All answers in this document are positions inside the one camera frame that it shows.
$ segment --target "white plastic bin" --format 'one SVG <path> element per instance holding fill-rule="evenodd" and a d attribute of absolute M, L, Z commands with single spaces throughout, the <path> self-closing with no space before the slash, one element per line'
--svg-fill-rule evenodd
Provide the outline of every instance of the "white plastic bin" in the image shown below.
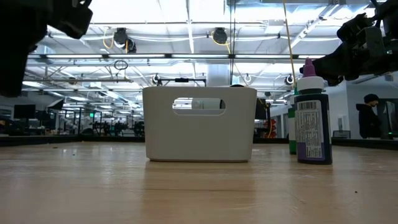
<path fill-rule="evenodd" d="M 143 90 L 146 153 L 152 161 L 246 162 L 251 158 L 257 91 L 228 87 Z M 219 98 L 225 110 L 175 110 L 177 98 Z"/>

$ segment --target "dark blue bottle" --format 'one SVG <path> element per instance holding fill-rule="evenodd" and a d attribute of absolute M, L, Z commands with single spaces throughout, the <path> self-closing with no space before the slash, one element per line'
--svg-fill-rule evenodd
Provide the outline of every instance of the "dark blue bottle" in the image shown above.
<path fill-rule="evenodd" d="M 305 61 L 304 76 L 297 81 L 295 128 L 297 160 L 306 164 L 332 164 L 329 97 L 322 94 L 323 78 L 312 61 Z"/>

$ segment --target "person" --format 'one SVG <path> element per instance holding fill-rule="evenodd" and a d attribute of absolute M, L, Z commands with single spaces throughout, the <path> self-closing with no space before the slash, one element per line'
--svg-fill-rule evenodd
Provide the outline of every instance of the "person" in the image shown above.
<path fill-rule="evenodd" d="M 357 104 L 359 111 L 359 133 L 362 138 L 380 138 L 381 122 L 373 112 L 373 107 L 379 104 L 379 97 L 375 94 L 368 94 L 364 97 L 365 104 Z"/>

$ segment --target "computer monitor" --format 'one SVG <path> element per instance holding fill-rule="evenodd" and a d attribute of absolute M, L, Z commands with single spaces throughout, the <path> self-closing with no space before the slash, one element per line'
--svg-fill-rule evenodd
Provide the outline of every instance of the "computer monitor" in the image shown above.
<path fill-rule="evenodd" d="M 14 119 L 34 119 L 36 105 L 14 105 Z"/>

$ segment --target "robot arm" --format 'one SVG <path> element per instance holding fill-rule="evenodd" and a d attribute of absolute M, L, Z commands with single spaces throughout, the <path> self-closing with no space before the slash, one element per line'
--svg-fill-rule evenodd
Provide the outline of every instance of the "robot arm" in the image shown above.
<path fill-rule="evenodd" d="M 344 23 L 337 32 L 343 43 L 332 54 L 313 61 L 317 75 L 330 86 L 360 75 L 398 70 L 398 1 L 387 0 L 381 5 L 372 2 L 376 15 L 367 18 L 365 13 L 359 14 Z M 382 20 L 385 37 L 380 30 Z"/>
<path fill-rule="evenodd" d="M 0 95 L 17 97 L 21 94 L 27 56 L 47 33 L 50 25 L 74 39 L 80 39 L 90 25 L 91 0 L 1 0 L 0 18 L 10 43 L 3 44 L 7 52 L 2 60 Z"/>

